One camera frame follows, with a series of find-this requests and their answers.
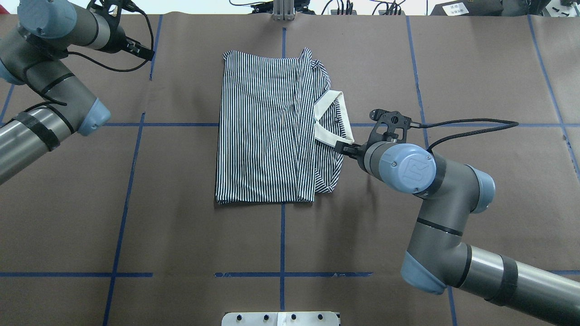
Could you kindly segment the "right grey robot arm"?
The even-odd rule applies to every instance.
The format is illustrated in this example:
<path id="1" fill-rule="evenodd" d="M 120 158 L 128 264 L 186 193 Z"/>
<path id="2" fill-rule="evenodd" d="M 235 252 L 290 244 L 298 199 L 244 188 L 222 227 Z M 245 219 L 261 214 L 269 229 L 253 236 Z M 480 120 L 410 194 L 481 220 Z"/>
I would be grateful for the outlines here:
<path id="1" fill-rule="evenodd" d="M 482 118 L 481 122 L 498 125 L 450 135 L 424 149 L 407 142 L 410 128 L 466 120 L 424 124 L 383 109 L 372 110 L 369 118 L 375 125 L 365 143 L 338 137 L 329 144 L 337 153 L 355 159 L 365 173 L 422 200 L 401 267 L 409 285 L 435 295 L 452 286 L 551 324 L 579 324 L 578 282 L 462 241 L 468 217 L 484 212 L 493 201 L 495 182 L 489 174 L 433 150 L 447 140 L 513 128 L 518 122 Z"/>

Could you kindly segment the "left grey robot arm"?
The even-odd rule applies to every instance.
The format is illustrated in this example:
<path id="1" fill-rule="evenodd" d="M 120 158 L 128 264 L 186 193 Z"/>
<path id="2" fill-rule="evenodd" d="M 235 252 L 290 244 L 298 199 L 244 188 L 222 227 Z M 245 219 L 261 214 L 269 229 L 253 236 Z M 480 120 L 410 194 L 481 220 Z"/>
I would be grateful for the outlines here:
<path id="1" fill-rule="evenodd" d="M 109 109 L 63 63 L 83 46 L 104 53 L 124 51 L 151 62 L 154 50 L 128 37 L 121 13 L 144 14 L 132 0 L 91 0 L 82 8 L 68 0 L 21 0 L 19 21 L 1 40 L 1 78 L 26 85 L 42 102 L 1 128 L 0 181 L 56 150 L 70 135 L 89 136 L 111 117 Z"/>

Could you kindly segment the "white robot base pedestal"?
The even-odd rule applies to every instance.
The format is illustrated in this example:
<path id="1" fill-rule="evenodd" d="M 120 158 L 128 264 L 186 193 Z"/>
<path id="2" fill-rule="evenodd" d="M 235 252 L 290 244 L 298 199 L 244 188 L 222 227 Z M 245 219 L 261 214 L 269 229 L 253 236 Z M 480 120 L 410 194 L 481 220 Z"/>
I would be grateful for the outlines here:
<path id="1" fill-rule="evenodd" d="M 331 311 L 231 312 L 222 326 L 340 326 L 339 313 Z"/>

